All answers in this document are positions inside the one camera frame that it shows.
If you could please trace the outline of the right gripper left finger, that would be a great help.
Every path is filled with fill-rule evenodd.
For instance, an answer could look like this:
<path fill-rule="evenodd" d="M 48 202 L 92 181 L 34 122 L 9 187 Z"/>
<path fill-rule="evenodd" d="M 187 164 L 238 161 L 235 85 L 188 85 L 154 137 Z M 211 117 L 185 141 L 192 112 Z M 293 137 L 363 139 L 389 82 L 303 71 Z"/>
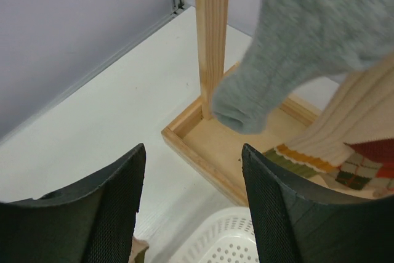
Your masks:
<path fill-rule="evenodd" d="M 39 199 L 1 203 L 1 262 L 129 262 L 145 163 L 138 144 Z"/>

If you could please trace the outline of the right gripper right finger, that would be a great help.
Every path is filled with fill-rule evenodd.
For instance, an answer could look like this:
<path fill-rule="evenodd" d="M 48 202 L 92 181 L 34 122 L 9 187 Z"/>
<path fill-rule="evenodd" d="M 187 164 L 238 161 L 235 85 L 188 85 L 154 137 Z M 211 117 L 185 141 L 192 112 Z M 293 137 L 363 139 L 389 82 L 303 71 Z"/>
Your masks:
<path fill-rule="evenodd" d="M 243 177 L 260 262 L 392 262 L 393 197 L 369 200 L 311 182 L 249 144 Z"/>

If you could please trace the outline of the beige striped sock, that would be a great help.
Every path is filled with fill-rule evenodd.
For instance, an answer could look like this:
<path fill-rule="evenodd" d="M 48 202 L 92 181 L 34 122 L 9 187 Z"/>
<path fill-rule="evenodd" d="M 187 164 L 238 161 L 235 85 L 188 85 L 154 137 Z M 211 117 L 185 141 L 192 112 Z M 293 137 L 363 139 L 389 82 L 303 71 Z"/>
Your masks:
<path fill-rule="evenodd" d="M 148 249 L 149 249 L 149 244 L 147 241 L 139 240 L 136 237 L 133 237 L 129 263 L 144 263 L 145 254 Z"/>
<path fill-rule="evenodd" d="M 349 74 L 311 126 L 264 155 L 309 178 L 339 169 L 355 153 L 393 166 L 392 55 Z"/>

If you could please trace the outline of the grey sock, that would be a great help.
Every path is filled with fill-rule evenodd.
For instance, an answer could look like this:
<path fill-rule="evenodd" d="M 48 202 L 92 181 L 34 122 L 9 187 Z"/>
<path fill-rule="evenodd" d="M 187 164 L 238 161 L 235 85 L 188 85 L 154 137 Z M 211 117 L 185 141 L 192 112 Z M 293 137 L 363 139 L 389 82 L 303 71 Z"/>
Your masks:
<path fill-rule="evenodd" d="M 212 113 L 258 134 L 301 84 L 367 70 L 392 51 L 393 0 L 262 0 L 251 44 L 217 86 Z"/>

